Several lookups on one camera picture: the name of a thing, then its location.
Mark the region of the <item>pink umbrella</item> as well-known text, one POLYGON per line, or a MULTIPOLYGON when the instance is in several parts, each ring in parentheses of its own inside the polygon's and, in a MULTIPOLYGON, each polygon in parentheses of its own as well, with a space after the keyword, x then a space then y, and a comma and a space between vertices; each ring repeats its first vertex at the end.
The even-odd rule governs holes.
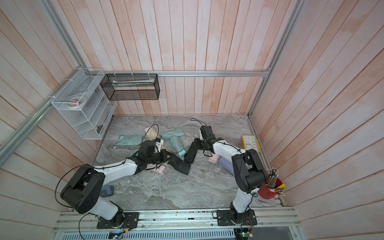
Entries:
POLYGON ((217 155, 217 154, 212 154, 211 156, 209 156, 207 158, 207 160, 210 162, 210 163, 213 163, 213 164, 216 164, 220 159, 220 155, 217 155))
POLYGON ((164 165, 158 165, 154 169, 152 169, 153 172, 156 172, 156 173, 161 174, 161 175, 163 175, 165 173, 165 170, 166 170, 166 166, 164 166, 164 165))

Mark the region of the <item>mint green sleeve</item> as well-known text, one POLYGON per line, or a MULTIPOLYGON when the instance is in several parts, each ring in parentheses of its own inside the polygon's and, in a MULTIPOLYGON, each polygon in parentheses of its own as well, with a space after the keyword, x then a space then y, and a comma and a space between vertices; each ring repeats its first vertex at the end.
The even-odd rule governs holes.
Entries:
POLYGON ((181 129, 169 130, 163 133, 160 133, 160 136, 163 140, 170 140, 172 137, 182 137, 184 132, 181 129))
POLYGON ((142 140, 143 140, 142 135, 133 135, 133 136, 120 135, 116 145, 117 146, 138 146, 141 144, 142 140))

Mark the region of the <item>mint green umbrella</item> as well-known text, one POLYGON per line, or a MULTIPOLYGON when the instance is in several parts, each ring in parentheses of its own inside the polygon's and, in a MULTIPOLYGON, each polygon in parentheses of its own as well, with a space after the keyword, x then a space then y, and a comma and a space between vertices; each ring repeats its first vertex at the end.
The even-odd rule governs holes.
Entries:
POLYGON ((178 156, 180 158, 184 157, 185 154, 187 153, 186 150, 184 149, 184 146, 183 144, 181 143, 179 137, 177 136, 173 136, 170 138, 170 143, 171 143, 171 146, 173 147, 173 149, 176 151, 176 153, 178 154, 178 156))

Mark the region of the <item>black sleeve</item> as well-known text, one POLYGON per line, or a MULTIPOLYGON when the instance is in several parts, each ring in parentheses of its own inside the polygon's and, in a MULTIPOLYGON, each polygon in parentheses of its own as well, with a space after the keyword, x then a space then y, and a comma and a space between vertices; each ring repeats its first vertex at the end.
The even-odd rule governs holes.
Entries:
POLYGON ((190 172, 191 164, 181 160, 174 154, 167 155, 168 164, 171 165, 176 171, 188 175, 190 172))

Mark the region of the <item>black umbrella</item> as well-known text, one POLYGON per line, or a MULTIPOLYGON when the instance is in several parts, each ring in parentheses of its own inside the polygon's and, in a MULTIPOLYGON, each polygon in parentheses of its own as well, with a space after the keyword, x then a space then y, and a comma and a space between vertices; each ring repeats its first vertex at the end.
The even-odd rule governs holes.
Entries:
POLYGON ((196 141, 192 142, 191 146, 189 147, 187 153, 184 156, 184 161, 189 163, 189 164, 193 164, 194 160, 196 158, 196 154, 197 154, 198 149, 199 149, 199 147, 198 147, 196 141))

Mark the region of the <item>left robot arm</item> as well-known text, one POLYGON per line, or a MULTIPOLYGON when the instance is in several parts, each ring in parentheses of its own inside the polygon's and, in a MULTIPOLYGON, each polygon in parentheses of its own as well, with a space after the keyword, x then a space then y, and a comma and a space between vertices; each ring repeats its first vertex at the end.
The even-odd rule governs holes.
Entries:
POLYGON ((90 213, 107 221, 120 221, 122 210, 100 196, 102 187, 123 177, 133 176, 170 160, 172 153, 159 149, 153 141, 144 141, 132 156, 115 164, 93 167, 84 164, 61 190, 60 198, 79 214, 90 213))

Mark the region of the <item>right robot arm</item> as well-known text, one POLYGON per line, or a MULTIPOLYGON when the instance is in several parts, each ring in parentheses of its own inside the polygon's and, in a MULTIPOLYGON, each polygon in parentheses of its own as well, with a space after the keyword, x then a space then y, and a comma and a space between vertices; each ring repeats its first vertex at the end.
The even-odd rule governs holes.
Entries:
POLYGON ((209 151, 230 161, 238 185, 238 192, 231 202, 229 213, 233 218, 250 212, 250 204, 258 189, 267 181, 267 171, 256 150, 244 150, 216 138, 212 127, 201 126, 200 137, 195 138, 187 154, 193 161, 197 151, 209 151))

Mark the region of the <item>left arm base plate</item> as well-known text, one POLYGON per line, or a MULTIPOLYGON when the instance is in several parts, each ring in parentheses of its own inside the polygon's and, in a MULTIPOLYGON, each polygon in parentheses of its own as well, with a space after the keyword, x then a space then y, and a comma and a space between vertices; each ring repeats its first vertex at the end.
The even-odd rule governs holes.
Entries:
POLYGON ((139 212, 118 212, 111 220, 99 217, 97 229, 134 229, 138 225, 139 212))

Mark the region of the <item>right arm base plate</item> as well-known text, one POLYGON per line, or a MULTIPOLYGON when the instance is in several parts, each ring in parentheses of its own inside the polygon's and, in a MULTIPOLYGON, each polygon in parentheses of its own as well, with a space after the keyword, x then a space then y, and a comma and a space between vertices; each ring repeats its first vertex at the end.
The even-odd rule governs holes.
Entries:
POLYGON ((219 226, 256 226, 257 219, 254 210, 249 209, 244 213, 236 213, 234 210, 215 211, 219 226))

